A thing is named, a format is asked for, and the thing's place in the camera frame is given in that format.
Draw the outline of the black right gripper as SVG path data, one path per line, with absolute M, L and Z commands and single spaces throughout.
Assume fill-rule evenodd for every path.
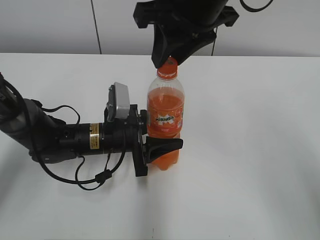
M 181 65 L 199 49 L 213 43 L 215 27 L 231 27 L 238 20 L 236 10 L 226 0 L 151 0 L 137 2 L 133 19 L 138 28 L 153 24 L 154 40 L 151 60 L 160 68 L 169 56 Z M 175 26 L 193 33 L 175 47 Z

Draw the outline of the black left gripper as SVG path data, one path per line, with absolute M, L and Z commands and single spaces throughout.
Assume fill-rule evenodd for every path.
M 154 138 L 146 137 L 143 154 L 142 135 L 148 133 L 148 112 L 145 109 L 138 113 L 138 106 L 131 104 L 126 119 L 115 119 L 104 122 L 102 125 L 102 140 L 100 147 L 106 153 L 121 153 L 117 164 L 110 170 L 113 174 L 122 164 L 125 153 L 131 152 L 135 175 L 144 177 L 148 175 L 147 164 L 156 159 L 180 150 L 184 141 L 180 138 Z

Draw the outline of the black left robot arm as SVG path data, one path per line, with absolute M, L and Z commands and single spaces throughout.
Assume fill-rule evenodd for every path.
M 103 122 L 68 124 L 53 112 L 0 80 L 0 130 L 28 149 L 42 167 L 88 155 L 130 152 L 136 176 L 143 177 L 148 164 L 183 147 L 179 138 L 147 136 L 147 112 L 130 104 L 128 87 L 118 82 L 109 87 Z

